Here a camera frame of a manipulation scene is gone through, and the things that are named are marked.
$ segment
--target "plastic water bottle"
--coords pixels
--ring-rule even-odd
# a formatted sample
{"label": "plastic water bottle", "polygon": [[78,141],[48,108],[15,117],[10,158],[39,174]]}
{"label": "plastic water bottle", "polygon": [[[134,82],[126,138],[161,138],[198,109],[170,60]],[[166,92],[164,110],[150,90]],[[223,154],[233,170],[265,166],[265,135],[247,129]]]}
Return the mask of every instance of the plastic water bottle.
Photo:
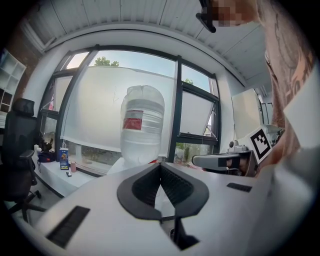
{"label": "plastic water bottle", "polygon": [[121,105],[121,153],[132,166],[148,164],[158,158],[164,124],[165,101],[149,85],[127,89]]}

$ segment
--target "office chair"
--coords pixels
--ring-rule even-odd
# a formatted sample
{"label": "office chair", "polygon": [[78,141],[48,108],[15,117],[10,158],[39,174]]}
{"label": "office chair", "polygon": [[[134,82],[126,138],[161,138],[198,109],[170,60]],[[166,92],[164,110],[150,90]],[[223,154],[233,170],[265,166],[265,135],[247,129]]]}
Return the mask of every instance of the office chair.
{"label": "office chair", "polygon": [[34,104],[34,101],[19,98],[6,115],[0,165],[2,199],[16,202],[8,211],[13,214],[22,210],[26,222],[28,209],[46,210],[30,204],[35,196],[41,198],[39,191],[29,195],[31,186],[37,184],[35,164],[31,158],[37,126],[37,119],[33,117]]}

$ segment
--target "window frame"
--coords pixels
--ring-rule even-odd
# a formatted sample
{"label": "window frame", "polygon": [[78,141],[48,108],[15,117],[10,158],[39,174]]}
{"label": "window frame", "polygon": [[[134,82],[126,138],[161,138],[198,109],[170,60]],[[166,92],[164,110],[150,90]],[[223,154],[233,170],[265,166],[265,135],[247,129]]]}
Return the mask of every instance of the window frame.
{"label": "window frame", "polygon": [[[173,122],[172,122],[172,131],[169,139],[169,147],[168,147],[168,156],[166,158],[166,162],[173,163],[174,162],[174,156],[175,156],[175,149],[177,143],[190,143],[190,144],[204,144],[204,145],[213,145],[213,153],[218,153],[220,151],[220,140],[221,140],[221,105],[220,105],[220,93],[219,93],[219,86],[217,83],[216,75],[213,73],[210,73],[203,69],[202,67],[199,67],[192,62],[182,59],[180,55],[172,55],[163,51],[154,50],[150,48],[144,48],[144,47],[138,47],[138,46],[128,46],[128,45],[95,45],[94,47],[87,47],[83,49],[78,49],[75,51],[69,51],[67,54],[62,58],[58,66],[56,67],[54,73],[52,74],[49,82],[46,85],[46,88],[44,90],[44,93],[42,95],[42,99],[40,101],[40,107],[38,110],[38,129],[41,129],[41,126],[45,124],[46,117],[56,119],[56,128],[55,128],[55,137],[54,137],[54,144],[55,144],[55,156],[56,161],[59,161],[59,149],[62,145],[63,139],[60,139],[61,132],[62,132],[62,126],[64,121],[64,116],[66,112],[66,108],[68,105],[69,98],[71,96],[71,93],[74,89],[74,87],[77,85],[77,83],[80,81],[79,78],[82,77],[82,75],[85,73],[87,68],[89,67],[89,64],[92,62],[92,60],[95,58],[96,54],[99,51],[129,51],[129,52],[138,52],[143,54],[150,54],[153,56],[165,58],[171,61],[175,62],[175,102],[174,102],[174,114],[173,114]],[[69,68],[65,69],[72,58],[76,54],[81,54],[88,52],[86,57],[83,59],[79,67],[75,68]],[[188,84],[184,81],[182,81],[182,64],[185,66],[188,66],[189,68],[194,69],[195,71],[198,71],[208,77],[208,82],[210,86],[210,92],[207,92],[195,85]],[[60,106],[59,111],[53,111],[53,110],[47,110],[42,109],[43,101],[45,99],[45,95],[48,92],[51,83],[61,77],[68,77],[72,76],[72,79],[66,89],[66,92],[63,96],[62,103]],[[214,89],[212,85],[212,81],[215,80],[218,96],[214,95]],[[209,136],[200,136],[200,135],[194,135],[194,134],[181,134],[180,133],[180,122],[181,122],[181,111],[182,111],[182,95],[183,91],[188,92],[190,94],[196,95],[198,97],[201,97],[205,100],[215,102],[217,111],[217,138],[209,137]],[[77,167],[77,170],[84,171],[85,173],[88,173],[87,170],[82,170],[81,168]],[[92,171],[92,175],[96,176],[97,172]]]}

